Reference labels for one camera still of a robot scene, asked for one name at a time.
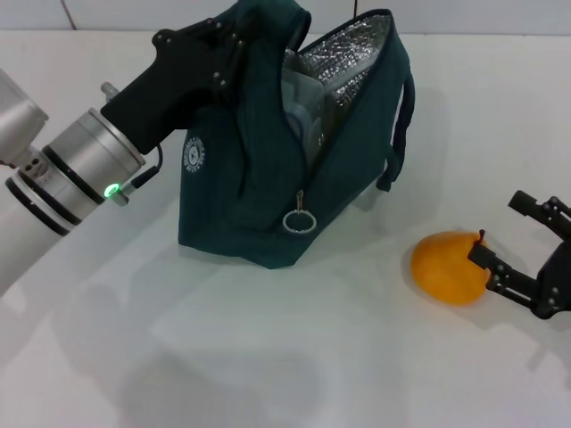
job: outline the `bag handle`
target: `bag handle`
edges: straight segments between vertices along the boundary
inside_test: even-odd
[[[238,0],[235,13],[238,28],[257,15],[260,37],[293,51],[299,49],[311,25],[311,14],[294,0]]]
[[[402,90],[401,110],[399,118],[394,127],[393,137],[393,153],[387,157],[388,166],[383,175],[377,180],[377,189],[388,192],[391,190],[391,184],[401,174],[402,164],[404,163],[404,153],[407,147],[407,129],[409,128],[412,114],[414,113],[415,103],[415,87],[412,73],[409,73],[404,81]]]

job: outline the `dark blue strap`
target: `dark blue strap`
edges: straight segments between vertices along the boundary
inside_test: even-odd
[[[404,163],[404,153],[407,147],[407,129],[412,120],[414,113],[415,89],[412,73],[409,74],[404,82],[402,90],[401,110],[399,118],[394,127],[393,137],[393,153],[387,156],[388,166],[383,175],[377,180],[377,189],[388,192],[391,190],[391,184],[401,174],[402,164]]]

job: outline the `insulated lunch bag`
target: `insulated lunch bag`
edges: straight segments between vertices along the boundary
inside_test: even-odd
[[[390,189],[414,83],[387,10],[302,50],[311,17],[293,0],[240,0],[217,19],[239,28],[252,10],[237,104],[200,110],[186,135],[178,241],[282,268],[371,183]]]

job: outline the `cable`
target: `cable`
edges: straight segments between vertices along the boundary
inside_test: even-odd
[[[161,145],[157,145],[157,153],[159,153],[159,161],[157,162],[157,168],[162,168],[162,147]]]
[[[147,181],[149,181],[151,178],[156,176],[157,173],[161,170],[161,168],[162,168],[162,148],[161,148],[160,144],[157,145],[157,153],[159,154],[159,160],[157,161],[157,164],[154,167],[150,167],[147,171],[145,171],[141,175],[139,175],[139,176],[137,176],[131,180],[131,184],[136,189],[138,189],[139,187],[144,185]]]

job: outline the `orange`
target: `orange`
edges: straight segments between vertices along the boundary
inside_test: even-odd
[[[479,234],[471,232],[442,232],[420,241],[410,258],[410,271],[418,287],[449,305],[478,300],[490,276],[488,270],[468,260],[479,239]]]

